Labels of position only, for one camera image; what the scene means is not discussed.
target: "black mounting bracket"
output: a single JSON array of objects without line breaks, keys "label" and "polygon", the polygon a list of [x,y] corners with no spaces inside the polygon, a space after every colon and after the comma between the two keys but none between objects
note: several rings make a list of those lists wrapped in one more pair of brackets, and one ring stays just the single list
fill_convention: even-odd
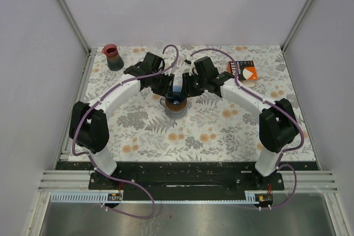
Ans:
[{"label": "black mounting bracket", "polygon": [[[294,110],[287,99],[276,101],[275,105],[296,121]],[[274,107],[264,109],[259,115],[259,139],[271,152],[279,153],[285,145],[293,142],[298,133],[296,126]]]},{"label": "black mounting bracket", "polygon": [[[284,190],[282,175],[263,177],[254,165],[245,168],[237,162],[121,162],[112,176],[134,180],[154,195],[155,200],[244,200],[245,191]],[[119,190],[119,182],[93,172],[90,190]],[[125,200],[146,200],[140,189],[124,184]]]},{"label": "black mounting bracket", "polygon": [[[79,126],[80,120],[85,113],[90,109],[88,103],[76,102],[72,108],[69,137],[74,138],[76,129]],[[103,110],[92,110],[86,118],[81,130],[78,134],[76,143],[79,146],[84,146],[93,154],[100,152],[107,145],[110,138],[108,131],[107,117]]]}]

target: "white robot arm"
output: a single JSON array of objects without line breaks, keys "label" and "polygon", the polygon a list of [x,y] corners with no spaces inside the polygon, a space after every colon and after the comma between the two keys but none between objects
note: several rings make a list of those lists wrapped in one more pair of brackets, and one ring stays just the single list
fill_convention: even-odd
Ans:
[{"label": "white robot arm", "polygon": [[[150,87],[158,95],[171,97],[174,75],[160,74],[152,78],[127,82],[117,90],[114,88],[118,84],[122,84],[124,80],[157,72],[162,61],[162,58],[147,53],[143,62],[126,69],[121,80],[103,96],[99,96],[89,103],[77,102],[74,105],[69,131],[71,138],[74,137],[76,128],[85,112],[99,102],[81,127],[77,144],[89,151],[97,167],[108,175],[114,172],[117,164],[106,146],[109,139],[107,119],[122,103],[146,87]],[[219,74],[209,57],[196,60],[194,65],[196,74],[183,74],[182,97],[199,96],[208,90],[230,102],[237,103],[256,117],[259,120],[259,138],[265,147],[256,162],[256,170],[262,176],[269,176],[275,170],[281,150],[291,143],[298,134],[295,125],[276,109],[265,104],[265,98],[259,93],[251,91],[251,96],[250,89],[247,93],[236,86],[231,74],[228,72]],[[289,101],[285,99],[277,102],[271,99],[266,100],[277,105],[295,119]]]}]

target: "cable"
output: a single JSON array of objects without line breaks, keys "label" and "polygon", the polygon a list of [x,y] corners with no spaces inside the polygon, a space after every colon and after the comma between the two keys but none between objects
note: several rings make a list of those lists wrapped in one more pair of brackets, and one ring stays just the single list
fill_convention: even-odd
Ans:
[{"label": "cable", "polygon": [[162,59],[162,67],[159,68],[158,72],[165,69],[165,60]]},{"label": "cable", "polygon": [[[235,60],[232,58],[231,55],[229,55],[228,53],[226,53],[226,52],[224,52],[224,51],[222,51],[222,50],[215,49],[215,48],[204,48],[204,49],[200,49],[200,50],[197,50],[197,51],[194,51],[193,53],[191,53],[190,56],[193,56],[193,55],[195,55],[195,54],[197,54],[197,53],[200,53],[200,52],[203,52],[203,51],[216,51],[216,52],[220,52],[220,53],[222,53],[223,55],[225,55],[225,56],[227,56],[228,58],[230,58],[231,61],[236,64]],[[248,90],[246,87],[243,87],[243,86],[239,83],[238,74],[237,74],[237,73],[236,73],[236,75],[235,75],[235,84],[236,84],[237,87],[239,87],[241,90],[247,92],[249,95],[251,95],[251,96],[253,96],[254,98],[256,98],[256,99],[258,99],[258,100],[260,100],[260,101],[262,101],[262,102],[264,102],[264,103],[266,103],[266,104],[272,106],[273,108],[275,108],[276,110],[278,110],[280,113],[282,113],[283,115],[285,115],[285,116],[295,125],[295,127],[296,127],[297,130],[299,131],[300,136],[301,136],[301,142],[300,142],[300,144],[299,144],[298,146],[294,147],[294,148],[287,148],[287,149],[284,149],[284,150],[280,153],[279,158],[278,158],[277,162],[275,163],[275,166],[277,167],[277,166],[279,165],[280,161],[282,160],[283,155],[284,155],[285,152],[298,150],[298,149],[300,149],[300,148],[304,145],[304,143],[305,143],[304,132],[303,132],[302,129],[300,128],[298,122],[297,122],[293,117],[291,117],[291,115],[288,114],[286,111],[284,111],[283,109],[279,108],[278,106],[276,106],[275,104],[271,103],[270,101],[267,101],[267,100],[264,101],[262,97],[260,97],[259,95],[253,93],[252,91]]]},{"label": "cable", "polygon": [[168,48],[168,47],[173,47],[175,50],[176,50],[176,58],[175,60],[172,62],[172,64],[167,67],[166,69],[162,70],[162,71],[159,71],[159,72],[156,72],[156,73],[153,73],[153,74],[148,74],[148,75],[144,75],[144,76],[139,76],[139,77],[134,77],[134,78],[129,78],[127,80],[123,80],[121,83],[118,83],[116,85],[114,85],[112,88],[110,88],[101,98],[99,101],[97,101],[96,103],[94,103],[88,110],[87,112],[82,116],[77,128],[76,128],[76,131],[75,131],[75,134],[74,134],[74,138],[72,139],[72,146],[71,146],[71,152],[74,156],[80,156],[80,155],[88,155],[88,158],[90,159],[91,163],[93,164],[93,166],[95,167],[95,170],[97,172],[99,172],[100,174],[102,174],[103,176],[113,180],[113,181],[117,181],[117,182],[124,182],[124,183],[129,183],[131,185],[135,185],[137,187],[139,187],[141,190],[143,190],[148,196],[149,198],[151,199],[151,202],[153,204],[153,210],[152,210],[152,213],[148,216],[136,216],[136,215],[133,215],[133,214],[129,214],[127,212],[123,212],[123,211],[120,211],[120,210],[117,210],[117,209],[113,209],[113,208],[110,208],[110,210],[112,211],[115,211],[117,213],[120,213],[120,214],[123,214],[123,215],[126,215],[126,216],[129,216],[129,217],[132,217],[132,218],[139,218],[139,219],[148,219],[148,218],[152,218],[154,215],[155,215],[155,201],[154,201],[154,198],[152,197],[152,195],[141,185],[135,183],[135,182],[131,182],[131,181],[128,181],[128,180],[123,180],[123,179],[119,179],[119,178],[114,178],[108,174],[105,174],[101,169],[99,169],[96,165],[96,163],[94,162],[94,160],[92,159],[90,153],[88,151],[84,151],[84,152],[80,152],[80,153],[77,153],[75,151],[75,144],[76,144],[76,141],[77,141],[77,137],[79,136],[79,132],[81,130],[81,127],[82,125],[84,124],[87,116],[89,116],[89,114],[92,112],[93,109],[95,109],[95,107],[97,107],[100,102],[102,102],[108,95],[110,95],[115,89],[119,88],[120,86],[124,85],[125,83],[128,83],[128,82],[131,82],[131,81],[134,81],[134,80],[140,80],[142,78],[146,78],[146,77],[154,77],[154,76],[157,76],[157,75],[160,75],[162,73],[165,73],[166,71],[170,70],[172,67],[174,67],[178,61],[178,57],[179,57],[179,51],[178,51],[178,48],[173,45],[173,44],[169,44],[167,46],[165,46],[164,50],[162,51],[162,54],[165,53],[165,50]]},{"label": "cable", "polygon": [[288,197],[287,200],[285,200],[283,203],[281,203],[281,204],[279,204],[279,205],[277,205],[277,206],[274,206],[274,207],[272,207],[272,208],[283,207],[283,206],[285,206],[287,203],[289,203],[290,200],[293,199],[293,197],[294,197],[294,195],[295,195],[296,188],[297,188],[297,186],[298,186],[298,177],[297,177],[297,175],[296,175],[295,169],[294,169],[290,164],[283,164],[283,165],[280,165],[280,166],[279,166],[278,170],[280,170],[280,169],[282,169],[282,168],[284,168],[284,167],[290,168],[291,171],[293,171],[293,173],[294,173],[294,188],[293,188],[293,191],[291,192],[291,195]]},{"label": "cable", "polygon": [[272,186],[272,184],[270,184],[269,186],[268,186],[268,192],[267,192],[267,194],[271,194],[272,193],[272,191],[273,191],[273,186]]}]

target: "metal floor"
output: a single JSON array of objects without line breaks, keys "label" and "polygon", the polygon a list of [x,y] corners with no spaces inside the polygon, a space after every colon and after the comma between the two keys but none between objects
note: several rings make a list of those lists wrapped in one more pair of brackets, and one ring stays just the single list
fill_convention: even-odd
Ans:
[{"label": "metal floor", "polygon": [[[275,204],[286,199],[275,195]],[[148,214],[149,204],[122,204],[119,209]],[[160,204],[154,219],[139,220],[99,204],[49,203],[40,235],[50,236],[327,236],[335,231],[322,195],[297,194],[283,208],[258,212],[230,204]]]}]

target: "floral pattern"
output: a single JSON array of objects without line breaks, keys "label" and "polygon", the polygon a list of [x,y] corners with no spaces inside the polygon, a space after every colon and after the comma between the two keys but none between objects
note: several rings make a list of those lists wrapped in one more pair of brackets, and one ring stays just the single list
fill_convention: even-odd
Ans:
[{"label": "floral pattern", "polygon": [[[189,70],[184,62],[190,54],[202,48],[218,48],[235,60],[253,60],[259,80],[253,89],[272,99],[291,101],[296,118],[305,134],[302,149],[285,154],[284,160],[315,160],[298,101],[279,45],[214,45],[179,46],[180,59],[172,72],[176,80]],[[96,98],[122,76],[123,71],[141,61],[146,46],[122,46],[119,54],[124,68],[113,72],[106,57],[97,53],[87,85],[85,101]],[[174,49],[167,49],[166,62],[172,62]],[[226,70],[228,58],[215,51],[204,51],[193,58],[212,58],[219,72]],[[117,161],[255,161],[263,145],[259,141],[258,123],[247,111],[235,103],[205,92],[188,98],[185,116],[171,119],[159,103],[160,96],[144,89],[121,105],[108,120],[110,140],[108,148]],[[291,147],[300,143],[297,136]],[[69,156],[70,161],[87,161],[87,156]]]}]

